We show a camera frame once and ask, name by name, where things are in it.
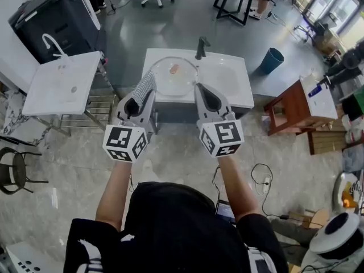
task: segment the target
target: wooden table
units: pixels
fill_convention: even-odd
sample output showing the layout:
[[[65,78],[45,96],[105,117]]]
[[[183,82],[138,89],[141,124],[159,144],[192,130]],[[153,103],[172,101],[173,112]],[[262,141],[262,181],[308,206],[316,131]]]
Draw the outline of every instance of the wooden table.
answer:
[[[323,87],[320,93],[308,97],[315,85],[301,78],[264,107],[271,119],[268,135],[305,133],[338,118],[329,89]]]

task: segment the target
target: marble floor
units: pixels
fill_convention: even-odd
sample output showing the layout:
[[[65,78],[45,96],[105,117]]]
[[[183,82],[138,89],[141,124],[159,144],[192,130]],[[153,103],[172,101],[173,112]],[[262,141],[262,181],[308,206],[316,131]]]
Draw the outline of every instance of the marble floor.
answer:
[[[246,114],[242,124],[245,143],[236,158],[243,177],[255,191],[250,173],[256,163],[269,165],[274,174],[264,205],[267,213],[330,208],[333,183],[342,169],[340,152],[310,156],[304,134],[268,137],[258,112]],[[197,136],[195,125],[160,125],[159,135],[152,137],[147,151],[133,166],[134,185],[146,173],[144,162],[150,160],[161,180],[192,186],[216,201],[212,177],[217,161],[210,158]],[[49,184],[28,183],[34,194],[0,193],[0,242],[8,245],[26,241],[63,261],[71,220],[94,218],[114,163],[102,149],[101,130],[73,130],[70,138],[51,131],[47,140],[49,149],[43,156],[27,156],[26,162],[29,178],[48,179]],[[3,141],[0,145],[11,146]],[[257,170],[254,176],[262,181],[265,172]],[[216,183],[221,197],[226,198],[220,173]],[[256,194],[262,203],[264,197]]]

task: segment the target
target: wall-mounted sink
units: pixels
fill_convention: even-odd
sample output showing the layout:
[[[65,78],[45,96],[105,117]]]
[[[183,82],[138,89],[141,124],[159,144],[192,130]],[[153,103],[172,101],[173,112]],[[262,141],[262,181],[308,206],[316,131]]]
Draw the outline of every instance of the wall-mounted sink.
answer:
[[[149,48],[144,61],[143,76],[151,66],[164,57],[181,57],[191,62],[198,69],[198,80],[203,84],[220,91],[226,96],[232,107],[248,108],[254,107],[253,95],[251,93],[249,77],[246,71],[244,59],[207,52],[206,57],[201,60],[195,59],[196,51],[186,49]],[[167,96],[166,92],[156,94],[156,102],[186,103],[195,102],[193,90],[184,96]]]

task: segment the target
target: white countertop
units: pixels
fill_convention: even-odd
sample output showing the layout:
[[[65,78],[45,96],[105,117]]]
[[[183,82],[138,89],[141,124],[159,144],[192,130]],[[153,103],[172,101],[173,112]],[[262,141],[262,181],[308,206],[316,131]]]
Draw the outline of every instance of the white countertop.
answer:
[[[308,97],[308,93],[310,93],[316,87],[316,83],[303,80],[303,78],[300,78],[300,82],[306,95],[306,100],[311,116],[326,117],[332,119],[338,118],[335,104],[329,88],[326,88],[325,85],[323,85],[322,91],[312,97]]]
[[[100,61],[100,52],[60,58],[39,66],[27,95],[24,115],[82,114]]]
[[[195,54],[196,51],[185,49],[149,48],[144,61],[143,76],[156,61],[164,57],[183,57],[198,66],[199,82],[208,84],[221,92],[232,107],[254,107],[249,77],[243,58],[206,52],[206,57],[196,60]],[[193,104],[195,95],[192,89],[184,96],[165,96],[158,92],[157,86],[155,101]]]

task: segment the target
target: clear glass bowl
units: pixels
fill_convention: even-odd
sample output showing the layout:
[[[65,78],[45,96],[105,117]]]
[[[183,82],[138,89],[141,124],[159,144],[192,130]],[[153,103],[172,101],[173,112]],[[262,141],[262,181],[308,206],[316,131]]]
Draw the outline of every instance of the clear glass bowl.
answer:
[[[198,70],[182,57],[164,57],[150,68],[157,92],[165,96],[185,96],[198,82]]]

